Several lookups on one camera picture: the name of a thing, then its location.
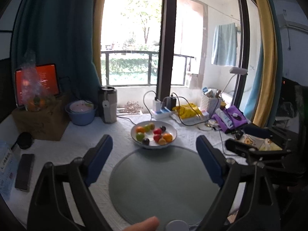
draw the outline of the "bowl of fruit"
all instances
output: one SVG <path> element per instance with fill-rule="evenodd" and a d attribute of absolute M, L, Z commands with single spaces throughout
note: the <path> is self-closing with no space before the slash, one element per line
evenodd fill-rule
<path fill-rule="evenodd" d="M 148 149 L 168 147 L 177 137 L 176 129 L 165 122 L 145 121 L 131 129 L 131 137 L 139 146 Z"/>

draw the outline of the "cardboard box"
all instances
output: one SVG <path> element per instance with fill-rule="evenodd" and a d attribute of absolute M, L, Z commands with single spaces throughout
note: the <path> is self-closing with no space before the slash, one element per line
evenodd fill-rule
<path fill-rule="evenodd" d="M 12 112 L 18 131 L 29 132 L 34 139 L 59 141 L 70 122 L 64 110 L 66 96 L 57 99 L 55 105 L 39 112 L 15 109 Z"/>

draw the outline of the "dark purple fruit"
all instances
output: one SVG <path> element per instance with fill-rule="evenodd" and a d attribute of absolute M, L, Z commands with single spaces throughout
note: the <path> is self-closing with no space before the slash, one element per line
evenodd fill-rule
<path fill-rule="evenodd" d="M 166 131 L 166 127 L 165 126 L 160 126 L 159 128 L 161 129 L 162 132 Z"/>
<path fill-rule="evenodd" d="M 150 140 L 149 140 L 148 138 L 144 138 L 144 139 L 142 140 L 142 143 L 143 143 L 144 145 L 149 145 L 149 144 L 150 144 Z"/>

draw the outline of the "blue paper package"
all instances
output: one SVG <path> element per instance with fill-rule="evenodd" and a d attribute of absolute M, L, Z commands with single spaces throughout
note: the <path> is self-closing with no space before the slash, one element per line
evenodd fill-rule
<path fill-rule="evenodd" d="M 10 145 L 0 140 L 0 194 L 9 200 L 13 182 L 18 168 L 18 161 L 10 149 Z"/>

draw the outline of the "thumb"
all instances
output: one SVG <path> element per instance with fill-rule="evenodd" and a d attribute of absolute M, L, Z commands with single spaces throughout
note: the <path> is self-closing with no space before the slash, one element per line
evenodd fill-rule
<path fill-rule="evenodd" d="M 143 222 L 136 223 L 130 227 L 127 227 L 123 231 L 155 231 L 159 226 L 159 220 L 153 216 L 146 219 Z"/>

